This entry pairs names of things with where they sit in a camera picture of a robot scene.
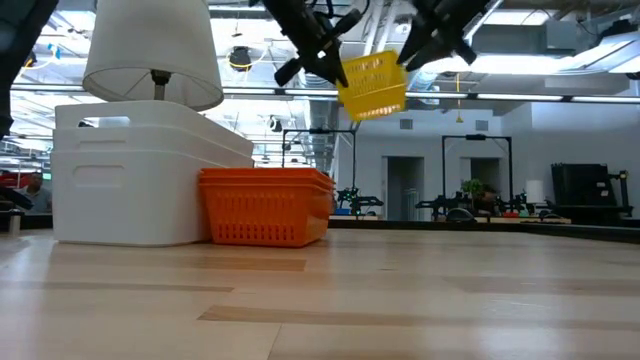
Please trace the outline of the orange plastic mesh basket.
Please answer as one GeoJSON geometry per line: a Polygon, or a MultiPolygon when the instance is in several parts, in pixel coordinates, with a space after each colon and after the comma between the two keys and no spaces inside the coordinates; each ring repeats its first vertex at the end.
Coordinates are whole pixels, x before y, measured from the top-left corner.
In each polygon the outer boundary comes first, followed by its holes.
{"type": "Polygon", "coordinates": [[[204,168],[200,171],[201,176],[283,176],[283,177],[306,177],[316,176],[323,180],[330,180],[330,177],[323,172],[313,168],[204,168]]]}
{"type": "Polygon", "coordinates": [[[202,184],[212,240],[305,247],[325,236],[332,192],[316,185],[202,184]]]}
{"type": "Polygon", "coordinates": [[[316,185],[333,188],[331,180],[324,181],[318,177],[249,177],[249,176],[204,176],[199,178],[200,184],[243,184],[243,185],[316,185]]]}

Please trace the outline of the person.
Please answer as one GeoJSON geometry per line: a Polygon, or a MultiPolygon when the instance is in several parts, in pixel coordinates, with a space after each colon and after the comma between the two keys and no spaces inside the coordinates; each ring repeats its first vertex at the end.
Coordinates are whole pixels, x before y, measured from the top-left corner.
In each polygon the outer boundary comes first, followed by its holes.
{"type": "Polygon", "coordinates": [[[50,214],[52,212],[52,194],[43,187],[41,173],[31,174],[29,183],[19,192],[32,203],[32,207],[25,210],[27,214],[50,214]]]}

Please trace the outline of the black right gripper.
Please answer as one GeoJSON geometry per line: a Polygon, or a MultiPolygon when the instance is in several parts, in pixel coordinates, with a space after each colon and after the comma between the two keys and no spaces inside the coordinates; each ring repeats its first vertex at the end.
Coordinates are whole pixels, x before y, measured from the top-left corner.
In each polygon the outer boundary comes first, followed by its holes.
{"type": "Polygon", "coordinates": [[[477,58],[464,39],[465,28],[486,13],[488,0],[412,0],[420,23],[413,22],[397,63],[407,63],[407,71],[453,54],[468,65],[477,58]]]}

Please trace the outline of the background robot station frame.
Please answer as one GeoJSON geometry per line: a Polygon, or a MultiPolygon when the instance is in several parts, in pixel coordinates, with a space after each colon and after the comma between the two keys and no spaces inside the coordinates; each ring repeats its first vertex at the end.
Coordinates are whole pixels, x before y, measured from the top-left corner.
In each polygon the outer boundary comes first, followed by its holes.
{"type": "Polygon", "coordinates": [[[284,129],[282,131],[281,139],[281,167],[285,167],[285,153],[288,141],[286,136],[289,133],[307,134],[307,135],[342,135],[349,134],[352,138],[352,185],[350,188],[340,190],[338,192],[337,203],[341,205],[344,201],[350,203],[350,214],[356,218],[364,217],[367,214],[367,210],[371,207],[381,207],[384,202],[375,196],[360,196],[359,189],[356,187],[356,155],[357,155],[357,131],[356,130],[334,130],[323,128],[311,128],[311,129],[284,129]]]}
{"type": "Polygon", "coordinates": [[[458,191],[454,198],[446,197],[446,150],[442,149],[442,195],[439,195],[432,201],[419,201],[415,204],[416,209],[430,208],[432,210],[432,220],[440,221],[444,218],[445,222],[476,222],[477,218],[484,218],[487,223],[491,223],[493,219],[498,222],[500,219],[512,219],[515,223],[522,222],[543,222],[544,217],[539,218],[535,214],[535,204],[526,202],[526,194],[516,196],[514,194],[514,177],[513,177],[513,145],[512,138],[506,136],[486,136],[482,134],[470,135],[443,135],[441,137],[442,146],[446,145],[448,139],[463,139],[465,141],[487,141],[503,140],[507,143],[507,160],[508,160],[508,194],[507,201],[500,197],[492,201],[492,210],[478,209],[479,205],[487,204],[485,200],[474,200],[469,194],[462,190],[458,191]]]}

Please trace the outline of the green potted plant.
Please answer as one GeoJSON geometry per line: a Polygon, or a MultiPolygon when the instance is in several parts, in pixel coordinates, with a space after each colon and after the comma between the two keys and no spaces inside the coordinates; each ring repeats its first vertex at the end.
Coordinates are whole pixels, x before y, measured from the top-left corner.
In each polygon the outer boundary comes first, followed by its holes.
{"type": "Polygon", "coordinates": [[[474,200],[493,201],[497,196],[497,192],[493,187],[476,178],[463,181],[461,190],[469,194],[474,200]]]}

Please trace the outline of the long ceiling light strip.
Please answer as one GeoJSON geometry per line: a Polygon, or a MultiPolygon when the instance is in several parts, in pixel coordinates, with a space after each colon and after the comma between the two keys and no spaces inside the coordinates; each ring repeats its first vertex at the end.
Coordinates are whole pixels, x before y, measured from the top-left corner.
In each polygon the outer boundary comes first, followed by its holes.
{"type": "Polygon", "coordinates": [[[517,102],[560,102],[564,96],[561,95],[538,95],[538,94],[501,94],[501,93],[479,93],[475,95],[477,100],[490,101],[517,101],[517,102]]]}

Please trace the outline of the white shade table lamp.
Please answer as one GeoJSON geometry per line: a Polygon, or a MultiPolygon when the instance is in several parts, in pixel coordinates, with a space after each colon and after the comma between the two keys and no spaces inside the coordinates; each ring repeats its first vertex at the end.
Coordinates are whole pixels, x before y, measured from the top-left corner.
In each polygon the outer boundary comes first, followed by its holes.
{"type": "Polygon", "coordinates": [[[195,111],[224,100],[206,0],[97,0],[82,85],[105,101],[165,101],[195,111]]]}

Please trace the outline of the white plastic bin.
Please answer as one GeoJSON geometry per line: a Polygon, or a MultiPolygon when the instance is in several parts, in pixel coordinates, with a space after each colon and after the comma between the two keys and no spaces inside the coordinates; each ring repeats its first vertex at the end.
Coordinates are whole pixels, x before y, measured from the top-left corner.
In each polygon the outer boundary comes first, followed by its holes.
{"type": "Polygon", "coordinates": [[[133,127],[167,126],[198,135],[237,153],[250,157],[254,143],[219,125],[200,113],[168,101],[124,101],[62,105],[55,108],[55,134],[77,128],[87,117],[127,117],[133,127]]]}
{"type": "Polygon", "coordinates": [[[171,127],[55,131],[54,237],[161,247],[209,239],[198,188],[204,168],[250,167],[253,144],[226,129],[210,138],[171,127]]]}

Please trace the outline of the black aluminium extrusion frame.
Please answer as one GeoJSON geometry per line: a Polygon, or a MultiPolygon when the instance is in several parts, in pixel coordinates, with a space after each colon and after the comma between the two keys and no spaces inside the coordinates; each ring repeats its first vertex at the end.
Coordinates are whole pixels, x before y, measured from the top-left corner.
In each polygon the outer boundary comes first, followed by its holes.
{"type": "Polygon", "coordinates": [[[640,228],[554,223],[447,223],[382,220],[330,220],[330,229],[526,233],[640,246],[640,228]]]}

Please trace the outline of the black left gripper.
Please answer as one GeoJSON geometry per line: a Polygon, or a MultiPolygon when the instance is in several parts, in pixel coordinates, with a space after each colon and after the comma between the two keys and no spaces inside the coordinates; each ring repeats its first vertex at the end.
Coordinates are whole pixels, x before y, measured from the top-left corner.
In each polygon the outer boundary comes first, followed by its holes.
{"type": "MultiPolygon", "coordinates": [[[[313,60],[313,74],[347,88],[340,36],[362,20],[363,10],[356,5],[340,5],[340,1],[263,0],[263,6],[297,49],[299,59],[313,60]]],[[[293,58],[274,73],[274,79],[279,86],[285,86],[301,69],[300,61],[293,58]]]]}

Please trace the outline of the yellow plastic mesh basket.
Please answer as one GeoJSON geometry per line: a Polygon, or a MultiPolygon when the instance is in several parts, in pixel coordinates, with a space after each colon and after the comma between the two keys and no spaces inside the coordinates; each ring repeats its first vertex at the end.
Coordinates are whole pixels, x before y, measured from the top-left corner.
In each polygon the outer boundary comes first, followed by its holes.
{"type": "Polygon", "coordinates": [[[348,86],[336,84],[338,99],[353,122],[405,110],[407,75],[393,50],[342,62],[348,86]]]}

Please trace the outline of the black ceiling-hung device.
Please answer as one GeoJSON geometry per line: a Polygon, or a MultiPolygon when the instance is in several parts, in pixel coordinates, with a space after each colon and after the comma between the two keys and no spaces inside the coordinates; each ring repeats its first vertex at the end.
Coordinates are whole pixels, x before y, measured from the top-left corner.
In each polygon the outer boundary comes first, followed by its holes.
{"type": "Polygon", "coordinates": [[[236,46],[228,54],[228,63],[236,72],[248,72],[252,67],[250,48],[236,46]]]}

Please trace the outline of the black equipment rack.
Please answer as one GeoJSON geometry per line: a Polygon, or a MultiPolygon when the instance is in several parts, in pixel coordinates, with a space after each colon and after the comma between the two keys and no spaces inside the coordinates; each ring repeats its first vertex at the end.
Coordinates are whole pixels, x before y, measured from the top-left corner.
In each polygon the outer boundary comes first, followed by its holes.
{"type": "Polygon", "coordinates": [[[548,206],[574,222],[608,222],[630,217],[629,172],[610,173],[606,164],[551,165],[554,200],[548,206]]]}

